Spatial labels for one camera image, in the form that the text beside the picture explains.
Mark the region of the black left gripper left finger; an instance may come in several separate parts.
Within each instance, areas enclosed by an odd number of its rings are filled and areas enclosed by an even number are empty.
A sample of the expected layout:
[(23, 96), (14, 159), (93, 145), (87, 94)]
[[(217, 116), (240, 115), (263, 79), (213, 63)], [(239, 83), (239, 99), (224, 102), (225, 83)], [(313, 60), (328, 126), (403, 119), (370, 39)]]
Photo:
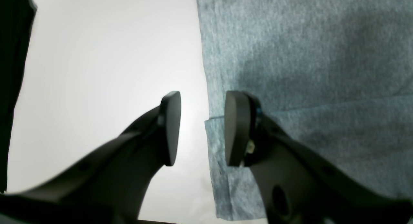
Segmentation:
[(150, 224), (138, 216), (148, 186), (176, 160), (180, 92), (165, 95), (117, 138), (55, 178), (1, 195), (2, 224)]

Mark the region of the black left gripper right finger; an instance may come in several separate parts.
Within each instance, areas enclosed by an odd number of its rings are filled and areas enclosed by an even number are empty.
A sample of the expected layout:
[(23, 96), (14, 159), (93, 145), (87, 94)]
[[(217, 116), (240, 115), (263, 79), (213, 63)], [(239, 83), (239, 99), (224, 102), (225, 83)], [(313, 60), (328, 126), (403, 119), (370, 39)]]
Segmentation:
[(412, 202), (390, 199), (350, 179), (292, 140), (260, 101), (227, 91), (224, 114), (228, 166), (248, 167), (270, 224), (407, 224)]

